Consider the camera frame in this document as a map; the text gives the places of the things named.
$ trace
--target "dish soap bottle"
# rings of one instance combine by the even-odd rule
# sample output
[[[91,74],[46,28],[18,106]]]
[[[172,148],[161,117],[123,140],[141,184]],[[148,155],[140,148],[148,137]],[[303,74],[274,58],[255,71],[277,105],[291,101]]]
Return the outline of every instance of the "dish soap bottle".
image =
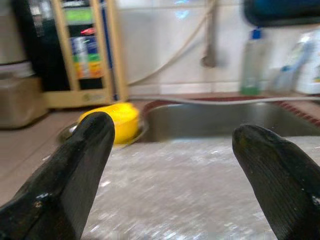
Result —
[[[251,32],[250,39],[245,45],[240,92],[243,95],[258,95],[260,81],[266,55],[266,41],[260,27]]]

